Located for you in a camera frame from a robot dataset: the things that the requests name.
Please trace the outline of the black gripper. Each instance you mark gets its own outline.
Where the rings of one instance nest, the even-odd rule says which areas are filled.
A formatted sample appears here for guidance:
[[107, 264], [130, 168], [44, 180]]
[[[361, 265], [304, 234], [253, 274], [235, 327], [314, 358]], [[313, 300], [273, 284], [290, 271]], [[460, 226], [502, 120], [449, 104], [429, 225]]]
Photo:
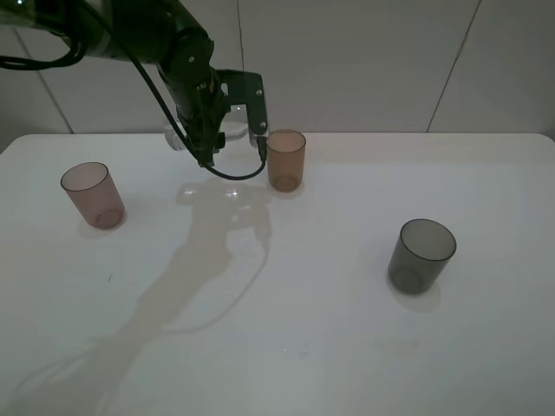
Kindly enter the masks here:
[[202, 166], [214, 167], [214, 155], [225, 147], [225, 134], [219, 129], [227, 112], [216, 70], [210, 65], [157, 69], [186, 128], [193, 156]]

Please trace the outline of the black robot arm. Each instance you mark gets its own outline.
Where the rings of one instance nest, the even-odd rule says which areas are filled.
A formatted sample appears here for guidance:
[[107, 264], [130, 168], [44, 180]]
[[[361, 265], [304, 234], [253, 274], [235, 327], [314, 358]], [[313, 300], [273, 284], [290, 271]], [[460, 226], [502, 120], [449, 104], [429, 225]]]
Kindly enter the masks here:
[[160, 92], [144, 69], [154, 65], [176, 106], [162, 111], [180, 133], [186, 150], [203, 167], [225, 145], [220, 131], [229, 110], [211, 59], [214, 42], [179, 1], [3, 1], [3, 26], [29, 27], [61, 38], [68, 51], [51, 61], [4, 55], [8, 70], [65, 68], [83, 57], [129, 61], [156, 101]]

